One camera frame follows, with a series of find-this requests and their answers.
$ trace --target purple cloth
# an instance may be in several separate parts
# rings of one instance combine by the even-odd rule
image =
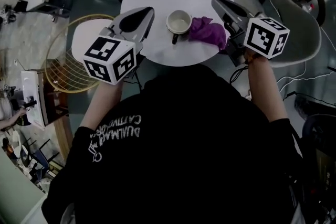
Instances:
[[[193,18],[191,23],[189,40],[199,40],[206,43],[214,44],[220,50],[226,47],[225,29],[217,23],[210,23],[212,19],[207,17]]]

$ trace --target black t-shirt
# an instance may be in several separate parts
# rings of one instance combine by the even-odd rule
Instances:
[[[121,101],[97,130],[80,127],[43,213],[59,223],[289,223],[288,119],[265,115],[203,66],[177,69]]]

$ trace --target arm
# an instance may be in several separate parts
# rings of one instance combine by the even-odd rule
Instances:
[[[8,120],[4,120],[4,121],[0,121],[0,130],[13,126],[15,124],[15,122],[17,121],[17,119],[20,116],[23,116],[24,114],[26,114],[26,109],[24,108],[20,108],[20,110],[14,115],[12,116],[10,119]]]
[[[117,85],[100,82],[80,126],[95,130],[103,117],[120,102],[121,91],[122,82]]]
[[[248,66],[252,102],[269,122],[288,118],[272,67],[266,57],[254,59]]]

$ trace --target coffee cup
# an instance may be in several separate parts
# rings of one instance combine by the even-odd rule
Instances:
[[[172,32],[173,40],[172,43],[176,44],[179,35],[182,35],[191,27],[193,17],[183,10],[176,10],[167,17],[166,25],[170,32]]]

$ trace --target gray chair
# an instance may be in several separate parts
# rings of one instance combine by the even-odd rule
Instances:
[[[265,14],[258,0],[234,0],[253,15]],[[292,0],[271,0],[279,11],[282,23],[290,29],[284,51],[271,59],[272,67],[296,65],[312,59],[321,47],[321,29],[315,18]]]

